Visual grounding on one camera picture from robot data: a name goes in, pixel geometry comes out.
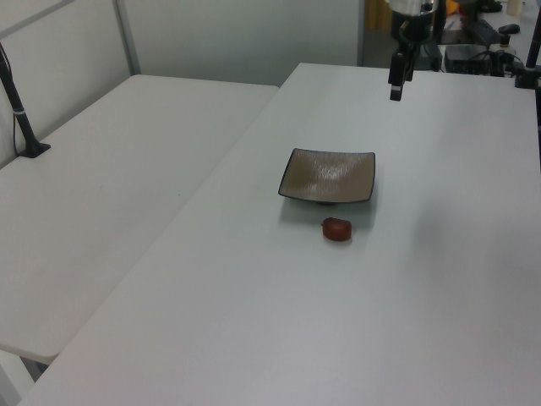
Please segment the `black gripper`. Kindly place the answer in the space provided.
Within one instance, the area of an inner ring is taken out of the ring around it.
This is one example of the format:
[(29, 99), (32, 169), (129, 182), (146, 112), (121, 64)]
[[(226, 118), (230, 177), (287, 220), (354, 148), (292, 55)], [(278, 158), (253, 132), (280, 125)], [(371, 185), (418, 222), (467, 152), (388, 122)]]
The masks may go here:
[(391, 37), (406, 43), (405, 56), (402, 52), (394, 52), (391, 57), (388, 84), (391, 86), (390, 99), (398, 102), (402, 99), (405, 81), (413, 79), (416, 62), (416, 46), (432, 39), (434, 14), (406, 15), (393, 11), (391, 14)]

